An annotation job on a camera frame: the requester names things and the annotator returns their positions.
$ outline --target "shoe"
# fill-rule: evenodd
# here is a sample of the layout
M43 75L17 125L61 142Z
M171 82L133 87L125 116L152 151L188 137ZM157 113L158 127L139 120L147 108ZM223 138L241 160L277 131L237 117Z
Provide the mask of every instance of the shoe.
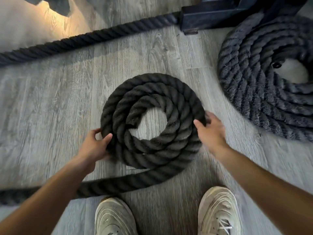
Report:
M209 189L198 210L198 235L241 235L237 201L225 187Z
M96 235L138 235L136 222L127 204L119 198L100 202L95 217Z

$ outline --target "shoelace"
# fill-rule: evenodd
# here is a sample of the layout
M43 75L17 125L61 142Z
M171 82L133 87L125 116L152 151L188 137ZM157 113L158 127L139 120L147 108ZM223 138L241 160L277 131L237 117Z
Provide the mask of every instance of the shoelace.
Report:
M230 235L229 229L232 229L233 226L230 225L229 221L227 219L224 219L224 218L218 218L217 221L220 224L220 227L218 229L219 230L224 229L225 232L227 233L227 235Z

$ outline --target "dark gray rope coil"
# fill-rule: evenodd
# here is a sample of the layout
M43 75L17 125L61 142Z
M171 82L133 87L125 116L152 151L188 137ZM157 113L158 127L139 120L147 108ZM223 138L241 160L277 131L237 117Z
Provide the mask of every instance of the dark gray rope coil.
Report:
M145 18L113 26L108 29L95 30L86 34L56 40L45 44L39 44L29 48L20 48L11 52L3 52L0 53L0 66L43 59L56 54L87 47L96 43L176 25L178 24L178 16L179 12L173 12L166 15Z
M287 139L313 142L313 84L281 78L274 63L297 59L313 76L313 21L280 16L259 25L257 13L239 24L222 44L218 70L233 105L255 125Z
M167 118L165 130L151 140L139 140L136 128L147 109L161 108ZM193 120L205 124L201 101L190 87L165 74L143 74L118 86L104 105L101 134L113 133L108 150L123 163L150 170L117 178L83 182L76 198L112 195L162 183L188 166L201 147ZM0 190L0 204L14 205L37 188Z

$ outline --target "forearm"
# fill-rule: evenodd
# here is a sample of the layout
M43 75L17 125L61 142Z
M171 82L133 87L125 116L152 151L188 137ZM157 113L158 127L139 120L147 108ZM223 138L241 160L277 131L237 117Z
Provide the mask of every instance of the forearm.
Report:
M86 176L75 161L57 174L0 224L1 235L51 234L69 201Z
M223 147L216 158L284 234L312 234L313 196L279 179L241 153Z

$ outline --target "hand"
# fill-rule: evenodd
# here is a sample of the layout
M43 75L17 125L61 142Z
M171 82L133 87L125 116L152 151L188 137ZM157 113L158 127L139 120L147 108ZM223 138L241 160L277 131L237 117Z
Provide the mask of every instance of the hand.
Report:
M94 171L96 161L108 158L108 154L105 150L112 139L112 134L108 134L101 140L96 140L96 134L100 131L101 129L99 128L90 130L81 145L77 156L72 159L76 165L80 166L86 172L86 174Z
M226 143L225 126L215 114L206 111L205 118L207 126L200 121L194 120L194 125L198 130L198 137L201 142L208 147L210 153L216 157L217 152L223 147L229 147Z

